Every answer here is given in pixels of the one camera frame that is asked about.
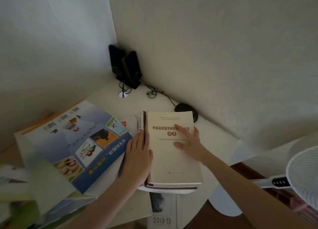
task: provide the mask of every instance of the finger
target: finger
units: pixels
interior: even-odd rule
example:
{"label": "finger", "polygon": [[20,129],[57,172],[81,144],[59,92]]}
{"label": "finger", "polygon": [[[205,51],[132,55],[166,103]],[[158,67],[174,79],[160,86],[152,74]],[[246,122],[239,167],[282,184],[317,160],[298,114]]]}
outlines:
{"label": "finger", "polygon": [[140,132],[138,134],[136,134],[135,137],[133,137],[133,140],[131,142],[131,151],[136,150],[139,135],[140,135]]}
{"label": "finger", "polygon": [[175,142],[175,143],[174,143],[174,146],[177,147],[177,148],[180,149],[180,150],[183,150],[186,145],[183,144],[183,143],[180,143],[180,142]]}
{"label": "finger", "polygon": [[199,131],[198,131],[197,127],[194,127],[194,137],[196,139],[200,139],[200,135],[199,135]]}
{"label": "finger", "polygon": [[146,133],[145,145],[143,147],[143,150],[145,151],[149,150],[149,133]]}
{"label": "finger", "polygon": [[187,131],[184,127],[181,127],[177,124],[175,124],[175,127],[177,128],[177,130],[180,130],[189,140],[193,138],[189,131]]}
{"label": "finger", "polygon": [[149,150],[149,158],[150,158],[150,164],[151,164],[154,159],[154,153],[152,150]]}
{"label": "finger", "polygon": [[141,129],[139,132],[138,140],[137,140],[137,150],[142,150],[142,144],[143,144],[143,130]]}
{"label": "finger", "polygon": [[129,153],[131,151],[131,142],[133,141],[133,139],[130,139],[127,143],[126,146],[126,153]]}

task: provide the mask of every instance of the magazine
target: magazine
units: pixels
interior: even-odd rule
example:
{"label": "magazine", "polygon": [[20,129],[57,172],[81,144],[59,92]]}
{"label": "magazine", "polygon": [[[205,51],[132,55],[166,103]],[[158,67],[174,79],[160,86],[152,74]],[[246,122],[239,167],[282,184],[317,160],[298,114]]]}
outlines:
{"label": "magazine", "polygon": [[82,101],[24,136],[82,194],[126,150],[122,123]]}

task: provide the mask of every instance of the white desk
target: white desk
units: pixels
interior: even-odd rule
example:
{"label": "white desk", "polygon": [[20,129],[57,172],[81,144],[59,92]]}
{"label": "white desk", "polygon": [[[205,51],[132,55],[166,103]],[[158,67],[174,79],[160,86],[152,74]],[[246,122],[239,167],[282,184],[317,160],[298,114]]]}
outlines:
{"label": "white desk", "polygon": [[[173,112],[174,106],[170,100],[158,94],[156,98],[150,99],[146,95],[148,88],[139,86],[126,98],[119,98],[121,91],[119,81],[113,79],[107,86],[95,92],[87,98],[96,106],[104,109],[115,117],[124,115],[136,115],[140,111]],[[214,155],[228,163],[235,151],[238,140],[227,132],[221,130],[216,125],[199,116],[195,126],[200,131],[201,143]],[[212,173],[202,166],[204,183],[193,193],[188,195],[178,195],[178,228],[185,227],[198,213],[206,200],[216,188],[218,181]]]}

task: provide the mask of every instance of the colorful illustrations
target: colorful illustrations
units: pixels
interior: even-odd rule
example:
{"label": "colorful illustrations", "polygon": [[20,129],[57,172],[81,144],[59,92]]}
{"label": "colorful illustrations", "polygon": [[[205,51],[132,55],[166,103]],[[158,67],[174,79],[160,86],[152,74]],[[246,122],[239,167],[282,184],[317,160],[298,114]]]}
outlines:
{"label": "colorful illustrations", "polygon": [[104,149],[108,144],[110,144],[115,139],[117,139],[118,136],[110,131],[107,131],[105,129],[101,129],[100,131],[98,131],[95,134],[93,134],[92,136],[90,136],[90,138],[92,140],[94,140],[100,147],[102,147]]}
{"label": "colorful illustrations", "polygon": [[109,128],[111,131],[113,131],[118,136],[121,136],[125,132],[127,132],[127,129],[125,126],[122,125],[120,121],[112,117],[108,123],[106,124],[106,127]]}
{"label": "colorful illustrations", "polygon": [[74,159],[73,156],[69,156],[53,164],[64,177],[71,182],[74,180],[82,171],[81,165]]}
{"label": "colorful illustrations", "polygon": [[64,125],[64,129],[77,132],[80,129],[78,126],[76,126],[77,120],[77,118],[72,118],[66,125]]}
{"label": "colorful illustrations", "polygon": [[80,161],[85,167],[96,158],[96,156],[103,150],[90,139],[87,139],[81,147],[75,152]]}

